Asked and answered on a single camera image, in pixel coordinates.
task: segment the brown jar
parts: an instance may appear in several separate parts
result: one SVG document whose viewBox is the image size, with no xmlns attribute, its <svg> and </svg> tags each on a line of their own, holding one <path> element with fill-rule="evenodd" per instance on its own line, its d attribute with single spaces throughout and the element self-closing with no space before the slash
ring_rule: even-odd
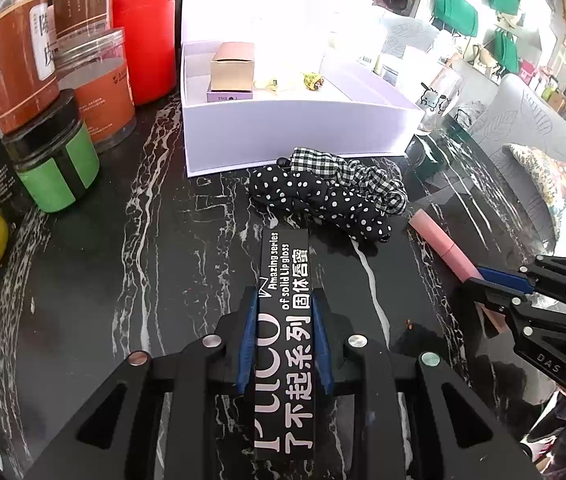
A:
<svg viewBox="0 0 566 480">
<path fill-rule="evenodd" d="M 59 93 L 47 30 L 47 0 L 0 0 L 0 129 L 8 134 Z"/>
<path fill-rule="evenodd" d="M 58 85 L 74 89 L 97 153 L 122 142 L 136 127 L 124 40 L 123 29 L 115 28 L 65 41 L 55 55 Z"/>
</svg>

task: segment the red cylinder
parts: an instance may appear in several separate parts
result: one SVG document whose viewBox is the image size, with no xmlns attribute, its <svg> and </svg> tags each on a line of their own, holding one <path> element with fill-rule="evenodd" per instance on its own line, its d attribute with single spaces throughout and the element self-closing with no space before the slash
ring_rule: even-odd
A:
<svg viewBox="0 0 566 480">
<path fill-rule="evenodd" d="M 175 0 L 112 0 L 112 28 L 125 28 L 125 54 L 135 105 L 176 84 Z"/>
</svg>

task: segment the white gift box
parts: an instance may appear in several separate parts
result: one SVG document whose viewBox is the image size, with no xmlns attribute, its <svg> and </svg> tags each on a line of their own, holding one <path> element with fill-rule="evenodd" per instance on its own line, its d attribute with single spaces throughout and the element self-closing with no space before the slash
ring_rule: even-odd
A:
<svg viewBox="0 0 566 480">
<path fill-rule="evenodd" d="M 297 146 L 345 157 L 404 153 L 423 111 L 354 60 L 329 49 L 316 56 L 311 38 L 303 52 L 303 41 L 293 35 L 303 30 L 298 22 L 306 1 L 183 0 L 180 88 L 188 176 L 261 166 L 289 157 Z M 301 51 L 289 55 L 314 56 L 311 68 L 325 83 L 318 91 L 302 84 L 278 94 L 254 89 L 251 100 L 208 103 L 210 62 L 224 41 L 255 43 L 257 73 L 259 46 L 275 44 L 288 53 L 294 42 Z"/>
</svg>

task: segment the blue handle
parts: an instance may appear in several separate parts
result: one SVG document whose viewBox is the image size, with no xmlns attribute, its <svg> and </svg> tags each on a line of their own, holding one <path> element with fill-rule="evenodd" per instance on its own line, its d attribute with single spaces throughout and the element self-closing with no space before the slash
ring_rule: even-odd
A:
<svg viewBox="0 0 566 480">
<path fill-rule="evenodd" d="M 509 288 L 515 288 L 524 294 L 531 294 L 534 291 L 534 287 L 529 284 L 527 278 L 521 275 L 510 274 L 509 272 L 490 269 L 489 267 L 477 267 L 477 269 L 483 279 L 487 282 L 508 286 Z"/>
</svg>

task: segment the small purple box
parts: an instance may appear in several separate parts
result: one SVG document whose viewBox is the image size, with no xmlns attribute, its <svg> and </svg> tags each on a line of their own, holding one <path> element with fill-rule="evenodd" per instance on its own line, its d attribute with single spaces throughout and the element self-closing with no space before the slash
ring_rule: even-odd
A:
<svg viewBox="0 0 566 480">
<path fill-rule="evenodd" d="M 218 103 L 222 101 L 241 101 L 243 99 L 251 99 L 252 96 L 252 90 L 211 90 L 209 86 L 207 87 L 208 103 Z"/>
</svg>

